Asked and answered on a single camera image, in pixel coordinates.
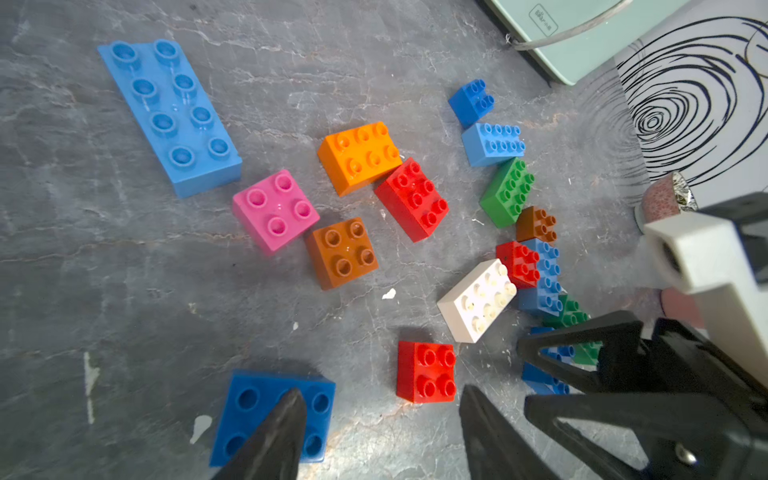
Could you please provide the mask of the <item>light blue vertical brick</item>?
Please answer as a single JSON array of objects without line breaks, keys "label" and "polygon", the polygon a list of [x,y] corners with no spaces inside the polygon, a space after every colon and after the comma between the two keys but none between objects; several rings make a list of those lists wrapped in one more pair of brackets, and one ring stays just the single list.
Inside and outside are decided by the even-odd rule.
[{"label": "light blue vertical brick", "polygon": [[558,317],[564,309],[563,302],[559,299],[562,293],[562,286],[558,281],[561,273],[558,265],[560,251],[536,238],[523,241],[522,244],[539,254],[540,260],[536,268],[540,279],[534,288],[518,291],[518,308],[532,315]]}]

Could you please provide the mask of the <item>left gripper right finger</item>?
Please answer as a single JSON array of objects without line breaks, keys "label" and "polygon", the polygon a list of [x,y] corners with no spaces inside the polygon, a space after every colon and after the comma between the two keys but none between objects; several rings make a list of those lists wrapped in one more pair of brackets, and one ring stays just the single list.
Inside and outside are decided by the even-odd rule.
[{"label": "left gripper right finger", "polygon": [[472,480],[558,479],[477,386],[464,386],[459,413]]}]

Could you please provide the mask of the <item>mint green toaster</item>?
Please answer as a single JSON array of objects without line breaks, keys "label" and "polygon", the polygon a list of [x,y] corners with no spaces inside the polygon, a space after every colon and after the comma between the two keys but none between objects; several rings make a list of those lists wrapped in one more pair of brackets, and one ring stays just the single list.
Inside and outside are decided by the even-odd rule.
[{"label": "mint green toaster", "polygon": [[686,0],[489,0],[507,42],[573,86],[687,3]]}]

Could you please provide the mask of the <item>small brown brick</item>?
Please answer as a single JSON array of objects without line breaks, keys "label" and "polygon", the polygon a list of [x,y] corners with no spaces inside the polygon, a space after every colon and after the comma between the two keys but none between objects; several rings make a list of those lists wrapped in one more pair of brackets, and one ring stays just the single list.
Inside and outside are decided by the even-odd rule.
[{"label": "small brown brick", "polygon": [[523,242],[536,238],[553,245],[558,238],[556,224],[555,216],[542,208],[529,206],[522,210],[516,222],[516,240]]}]

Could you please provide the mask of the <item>red rectangular brick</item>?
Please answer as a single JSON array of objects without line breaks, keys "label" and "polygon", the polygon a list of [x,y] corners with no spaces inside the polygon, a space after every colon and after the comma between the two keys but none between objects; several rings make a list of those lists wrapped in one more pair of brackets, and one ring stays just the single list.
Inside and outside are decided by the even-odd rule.
[{"label": "red rectangular brick", "polygon": [[413,242],[431,236],[450,211],[413,158],[395,169],[374,193]]}]

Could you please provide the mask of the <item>white rectangular brick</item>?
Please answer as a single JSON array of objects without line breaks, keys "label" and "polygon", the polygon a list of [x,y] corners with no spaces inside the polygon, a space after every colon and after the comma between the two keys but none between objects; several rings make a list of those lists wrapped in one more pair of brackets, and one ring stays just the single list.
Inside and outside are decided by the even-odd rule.
[{"label": "white rectangular brick", "polygon": [[517,294],[499,259],[479,263],[438,302],[456,342],[476,343]]}]

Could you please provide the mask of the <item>small red square brick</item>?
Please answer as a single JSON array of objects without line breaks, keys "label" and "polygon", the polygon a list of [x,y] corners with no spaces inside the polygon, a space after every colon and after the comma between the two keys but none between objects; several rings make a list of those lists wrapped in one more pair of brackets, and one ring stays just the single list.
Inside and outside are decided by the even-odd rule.
[{"label": "small red square brick", "polygon": [[456,361],[452,345],[400,341],[396,395],[417,404],[453,402]]}]

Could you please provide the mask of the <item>brown square brick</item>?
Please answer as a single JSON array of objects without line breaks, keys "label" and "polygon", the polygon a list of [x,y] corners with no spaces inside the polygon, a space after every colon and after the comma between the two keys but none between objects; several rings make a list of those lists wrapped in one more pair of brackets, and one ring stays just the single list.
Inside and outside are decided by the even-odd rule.
[{"label": "brown square brick", "polygon": [[379,267],[360,217],[317,229],[305,244],[323,290],[356,280]]}]

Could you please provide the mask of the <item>small dark blue brick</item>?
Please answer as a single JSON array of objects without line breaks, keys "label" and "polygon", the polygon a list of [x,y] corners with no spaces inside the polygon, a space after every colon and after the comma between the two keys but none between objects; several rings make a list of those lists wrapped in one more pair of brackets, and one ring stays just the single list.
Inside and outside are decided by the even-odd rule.
[{"label": "small dark blue brick", "polygon": [[495,105],[495,99],[486,93],[486,83],[482,79],[475,79],[462,86],[448,102],[463,129],[471,127]]}]

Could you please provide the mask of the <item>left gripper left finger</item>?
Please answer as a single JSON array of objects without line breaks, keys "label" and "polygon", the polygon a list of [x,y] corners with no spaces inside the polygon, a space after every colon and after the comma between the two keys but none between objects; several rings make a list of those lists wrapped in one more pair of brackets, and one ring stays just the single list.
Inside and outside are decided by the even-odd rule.
[{"label": "left gripper left finger", "polygon": [[306,420],[305,401],[293,388],[213,480],[296,479]]}]

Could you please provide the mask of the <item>orange rectangular brick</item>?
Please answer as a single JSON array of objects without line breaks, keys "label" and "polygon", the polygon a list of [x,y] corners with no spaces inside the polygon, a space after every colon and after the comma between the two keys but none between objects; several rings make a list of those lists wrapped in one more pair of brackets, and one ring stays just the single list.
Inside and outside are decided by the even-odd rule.
[{"label": "orange rectangular brick", "polygon": [[329,135],[317,155],[339,196],[372,184],[402,164],[383,122]]}]

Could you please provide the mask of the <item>pink cup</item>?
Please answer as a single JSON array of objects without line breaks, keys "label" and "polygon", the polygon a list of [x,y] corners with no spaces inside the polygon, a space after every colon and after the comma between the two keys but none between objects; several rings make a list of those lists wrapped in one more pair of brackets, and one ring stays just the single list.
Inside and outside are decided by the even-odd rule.
[{"label": "pink cup", "polygon": [[[673,171],[648,187],[641,203],[635,206],[634,215],[638,228],[644,233],[647,223],[697,209],[698,204],[685,178],[680,172]],[[671,286],[660,287],[660,290],[661,308],[667,318],[687,322],[697,329],[705,328],[692,297]]]}]

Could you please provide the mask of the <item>light blue long brick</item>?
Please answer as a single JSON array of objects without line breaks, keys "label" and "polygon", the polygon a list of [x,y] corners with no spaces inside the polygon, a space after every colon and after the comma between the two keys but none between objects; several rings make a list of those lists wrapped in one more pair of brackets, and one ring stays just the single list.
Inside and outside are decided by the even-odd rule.
[{"label": "light blue long brick", "polygon": [[177,42],[115,41],[97,50],[178,197],[241,177],[242,159]]}]

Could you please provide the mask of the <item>pink square brick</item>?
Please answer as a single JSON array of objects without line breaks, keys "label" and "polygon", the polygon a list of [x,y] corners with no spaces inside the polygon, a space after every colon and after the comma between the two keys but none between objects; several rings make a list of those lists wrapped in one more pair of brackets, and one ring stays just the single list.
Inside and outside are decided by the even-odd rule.
[{"label": "pink square brick", "polygon": [[233,197],[232,212],[268,255],[320,220],[288,170],[281,170]]}]

